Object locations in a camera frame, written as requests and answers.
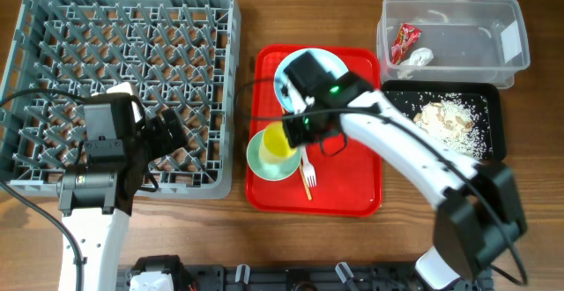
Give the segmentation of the yellow plastic cup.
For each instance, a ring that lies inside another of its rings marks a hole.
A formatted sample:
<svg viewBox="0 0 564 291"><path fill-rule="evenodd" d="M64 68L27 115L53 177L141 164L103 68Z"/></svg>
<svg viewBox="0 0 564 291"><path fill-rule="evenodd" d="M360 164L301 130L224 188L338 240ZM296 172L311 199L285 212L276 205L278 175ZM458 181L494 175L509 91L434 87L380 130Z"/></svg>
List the yellow plastic cup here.
<svg viewBox="0 0 564 291"><path fill-rule="evenodd" d="M289 160L297 150L289 145L284 126L280 121L270 123L261 137L258 156L267 164L279 164Z"/></svg>

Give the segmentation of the red snack wrapper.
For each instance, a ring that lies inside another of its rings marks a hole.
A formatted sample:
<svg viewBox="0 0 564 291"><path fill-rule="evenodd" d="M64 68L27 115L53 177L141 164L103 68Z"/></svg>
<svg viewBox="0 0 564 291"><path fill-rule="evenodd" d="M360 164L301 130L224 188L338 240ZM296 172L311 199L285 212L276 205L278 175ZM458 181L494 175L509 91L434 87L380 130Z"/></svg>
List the red snack wrapper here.
<svg viewBox="0 0 564 291"><path fill-rule="evenodd" d="M422 31L416 26L403 23L398 30L397 37L391 46L391 59L393 64L400 64L406 52L419 39Z"/></svg>

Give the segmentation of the white napkin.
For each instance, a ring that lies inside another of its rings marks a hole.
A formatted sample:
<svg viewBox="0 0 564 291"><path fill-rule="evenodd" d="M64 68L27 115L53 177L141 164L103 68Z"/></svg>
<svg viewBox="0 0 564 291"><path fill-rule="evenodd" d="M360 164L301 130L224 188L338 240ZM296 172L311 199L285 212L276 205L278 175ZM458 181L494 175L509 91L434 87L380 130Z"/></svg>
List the white napkin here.
<svg viewBox="0 0 564 291"><path fill-rule="evenodd" d="M430 48L415 49L411 55L400 63L401 70L398 71L399 79L411 79L416 67L427 66L434 59L434 53Z"/></svg>

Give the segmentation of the rice and food scraps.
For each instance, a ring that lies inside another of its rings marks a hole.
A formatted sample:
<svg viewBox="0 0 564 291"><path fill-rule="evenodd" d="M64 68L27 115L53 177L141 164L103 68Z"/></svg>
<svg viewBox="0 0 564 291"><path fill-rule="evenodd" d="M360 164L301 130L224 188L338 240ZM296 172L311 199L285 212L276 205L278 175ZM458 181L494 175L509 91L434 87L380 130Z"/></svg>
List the rice and food scraps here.
<svg viewBox="0 0 564 291"><path fill-rule="evenodd" d="M489 109L478 93L388 92L395 107L446 147L477 160L493 157Z"/></svg>

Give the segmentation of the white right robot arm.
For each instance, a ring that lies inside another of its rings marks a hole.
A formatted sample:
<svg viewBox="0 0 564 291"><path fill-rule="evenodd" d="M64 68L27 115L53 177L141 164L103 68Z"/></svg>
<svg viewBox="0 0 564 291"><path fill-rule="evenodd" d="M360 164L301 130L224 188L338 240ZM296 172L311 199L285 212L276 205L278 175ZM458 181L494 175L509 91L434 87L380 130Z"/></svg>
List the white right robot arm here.
<svg viewBox="0 0 564 291"><path fill-rule="evenodd" d="M516 284L527 284L515 246L527 225L507 165L475 160L431 138L353 72L340 78L289 72L287 84L293 99L311 101L282 119L290 146L317 143L337 130L380 155L433 207L433 245L415 263L428 287L474 280L504 252L511 254L521 275Z"/></svg>

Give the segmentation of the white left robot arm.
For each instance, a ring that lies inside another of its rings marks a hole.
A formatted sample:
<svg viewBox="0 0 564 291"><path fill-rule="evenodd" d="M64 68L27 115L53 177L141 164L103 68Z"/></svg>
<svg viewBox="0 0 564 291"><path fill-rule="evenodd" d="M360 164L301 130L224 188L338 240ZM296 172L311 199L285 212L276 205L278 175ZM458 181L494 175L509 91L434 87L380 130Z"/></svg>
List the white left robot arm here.
<svg viewBox="0 0 564 291"><path fill-rule="evenodd" d="M150 162L187 145L182 121L167 109L137 126L132 114L94 123L82 144L84 163L68 166L57 184L63 241L61 290L115 288L119 257L129 228L133 199L155 192Z"/></svg>

